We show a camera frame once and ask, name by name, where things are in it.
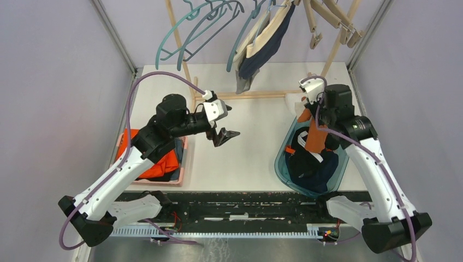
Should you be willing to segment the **brown orange underwear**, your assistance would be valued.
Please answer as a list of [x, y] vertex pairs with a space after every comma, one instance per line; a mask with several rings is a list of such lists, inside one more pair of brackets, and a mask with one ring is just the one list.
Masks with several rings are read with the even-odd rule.
[[328, 133], [317, 128], [316, 122], [309, 109], [305, 109], [298, 117], [297, 122], [310, 122], [305, 150], [312, 153], [321, 153], [325, 149], [325, 141]]

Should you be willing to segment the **black white-band underwear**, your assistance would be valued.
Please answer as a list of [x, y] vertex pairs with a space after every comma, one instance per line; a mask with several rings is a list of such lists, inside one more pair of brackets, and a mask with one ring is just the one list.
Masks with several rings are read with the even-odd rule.
[[301, 140], [308, 137], [305, 128], [296, 130], [292, 143], [285, 148], [285, 161], [292, 181], [320, 180], [327, 181], [334, 174], [339, 163], [335, 150], [339, 142], [332, 135], [327, 135], [319, 153], [307, 150]]

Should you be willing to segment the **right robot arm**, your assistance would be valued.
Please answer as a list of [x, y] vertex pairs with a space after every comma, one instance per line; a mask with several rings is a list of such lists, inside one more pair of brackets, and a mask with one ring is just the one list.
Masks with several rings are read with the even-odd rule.
[[315, 208], [319, 221], [334, 218], [358, 230], [374, 253], [411, 245], [411, 260], [417, 254], [416, 241], [432, 226], [428, 213], [420, 213], [398, 185], [382, 152], [373, 124], [355, 113], [352, 92], [342, 84], [325, 85], [314, 80], [300, 85], [315, 127], [339, 139], [341, 148], [355, 164], [374, 205], [360, 206], [335, 192], [323, 196]]

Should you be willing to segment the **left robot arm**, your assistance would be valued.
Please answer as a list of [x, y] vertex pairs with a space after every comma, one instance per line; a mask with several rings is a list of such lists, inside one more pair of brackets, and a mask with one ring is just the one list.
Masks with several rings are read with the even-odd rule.
[[114, 229], [145, 219], [165, 222], [172, 208], [160, 192], [139, 199], [118, 202], [117, 198], [136, 178], [157, 164], [175, 149], [175, 139], [205, 133], [218, 147], [240, 135], [240, 132], [221, 128], [216, 122], [228, 116], [232, 109], [208, 91], [200, 111], [190, 112], [186, 98], [180, 94], [165, 96], [156, 113], [134, 138], [127, 139], [123, 155], [91, 186], [76, 195], [63, 196], [58, 205], [89, 247], [105, 241]]

